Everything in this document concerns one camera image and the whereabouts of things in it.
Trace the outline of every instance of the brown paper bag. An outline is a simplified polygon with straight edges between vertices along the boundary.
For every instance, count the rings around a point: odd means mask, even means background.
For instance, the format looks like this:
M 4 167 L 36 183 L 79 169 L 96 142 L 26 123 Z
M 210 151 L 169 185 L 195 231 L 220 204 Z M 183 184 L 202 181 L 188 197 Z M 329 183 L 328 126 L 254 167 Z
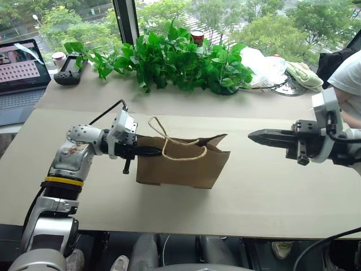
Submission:
M 155 119 L 164 133 L 156 130 L 149 121 L 150 126 L 165 138 L 139 135 L 138 146 L 163 149 L 163 155 L 138 156 L 137 182 L 212 188 L 230 156 L 229 151 L 216 148 L 226 134 L 198 139 L 169 138 L 159 120 Z

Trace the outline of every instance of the rope handle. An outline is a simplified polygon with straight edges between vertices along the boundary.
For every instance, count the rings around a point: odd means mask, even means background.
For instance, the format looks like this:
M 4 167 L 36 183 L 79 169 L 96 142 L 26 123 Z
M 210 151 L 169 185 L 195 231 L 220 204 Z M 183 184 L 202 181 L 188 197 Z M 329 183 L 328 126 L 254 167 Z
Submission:
M 151 121 L 155 119 L 159 125 L 159 127 L 162 129 L 163 132 L 159 131 L 158 129 L 156 129 L 152 124 L 151 124 Z M 169 160 L 172 160 L 172 161 L 194 161 L 194 160 L 197 160 L 197 159 L 200 159 L 202 157 L 204 157 L 206 154 L 207 154 L 207 147 L 206 146 L 202 146 L 202 148 L 204 149 L 203 153 L 200 154 L 199 156 L 196 156 L 196 157 L 191 157 L 191 158 L 173 158 L 173 157 L 170 157 L 170 156 L 167 156 L 167 154 L 165 154 L 165 148 L 168 144 L 168 141 L 174 143 L 174 144 L 178 144 L 178 145 L 184 145 L 184 146 L 190 146 L 190 145 L 195 145 L 199 142 L 199 139 L 195 140 L 195 141 L 192 141 L 192 142 L 188 142 L 188 143 L 184 143 L 184 142 L 180 142 L 180 141 L 177 141 L 177 140 L 174 140 L 172 138 L 170 138 L 168 135 L 167 135 L 167 132 L 165 131 L 163 125 L 160 123 L 159 119 L 157 117 L 151 117 L 150 120 L 148 120 L 148 125 L 154 130 L 156 131 L 158 134 L 160 134 L 161 136 L 163 136 L 165 138 L 165 142 L 164 142 L 164 145 L 163 145 L 163 148 L 162 148 L 162 155 L 169 159 Z

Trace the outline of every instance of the pothos plant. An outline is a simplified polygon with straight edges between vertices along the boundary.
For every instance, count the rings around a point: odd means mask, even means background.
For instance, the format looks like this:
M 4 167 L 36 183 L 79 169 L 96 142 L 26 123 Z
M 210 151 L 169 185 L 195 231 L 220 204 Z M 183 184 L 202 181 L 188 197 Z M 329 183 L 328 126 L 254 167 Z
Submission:
M 162 89 L 172 82 L 184 91 L 196 87 L 209 88 L 216 94 L 233 94 L 238 87 L 246 88 L 252 80 L 252 70 L 241 63 L 240 51 L 245 47 L 235 44 L 228 49 L 223 45 L 210 46 L 204 39 L 198 47 L 184 28 L 177 28 L 173 21 L 164 31 L 148 31 L 137 39 L 134 46 L 123 43 L 110 54 L 84 46 L 79 42 L 64 44 L 68 53 L 78 52 L 94 63 L 99 77 L 106 79 L 114 70 L 120 74 L 136 71 L 139 86 L 146 93 L 155 84 Z M 80 67 L 81 57 L 77 59 Z

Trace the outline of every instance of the window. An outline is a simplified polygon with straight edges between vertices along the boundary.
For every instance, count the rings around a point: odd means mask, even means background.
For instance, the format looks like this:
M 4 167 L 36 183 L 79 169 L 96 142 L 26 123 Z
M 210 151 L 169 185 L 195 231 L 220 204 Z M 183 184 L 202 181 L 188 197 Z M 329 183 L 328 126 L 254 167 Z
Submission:
M 0 2 L 0 43 L 34 38 L 48 69 L 63 44 L 80 41 L 107 53 L 120 45 L 111 0 L 8 0 Z
M 201 30 L 213 44 L 239 42 L 265 56 L 306 62 L 343 49 L 361 28 L 360 7 L 351 0 L 137 0 L 140 32 L 163 30 L 176 19 Z

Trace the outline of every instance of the table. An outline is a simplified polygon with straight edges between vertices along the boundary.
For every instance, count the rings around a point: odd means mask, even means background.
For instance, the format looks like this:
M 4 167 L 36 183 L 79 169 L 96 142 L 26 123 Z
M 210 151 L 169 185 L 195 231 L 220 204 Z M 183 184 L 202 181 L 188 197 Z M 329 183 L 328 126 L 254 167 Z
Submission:
M 139 89 L 134 73 L 122 77 L 113 72 L 104 81 L 88 64 L 77 86 L 61 86 L 52 80 L 36 108 L 103 112 L 115 101 L 124 99 L 130 113 L 307 120 L 314 119 L 313 94 L 285 97 L 270 91 L 247 90 L 219 96 L 201 89 L 185 93 L 173 85 L 166 89 L 153 87 L 151 93 L 145 94 Z
M 0 160 L 0 223 L 21 225 L 65 132 L 98 113 L 36 109 Z M 114 114 L 96 124 L 109 128 Z M 132 114 L 138 133 L 155 136 L 150 115 Z M 292 120 L 160 116 L 173 137 L 228 136 L 231 156 L 211 190 L 142 185 L 137 162 L 123 175 L 121 159 L 93 159 L 76 218 L 80 229 L 268 238 L 323 238 L 361 224 L 360 177 L 330 161 L 300 166 L 285 151 L 258 145 L 247 134 L 289 129 Z

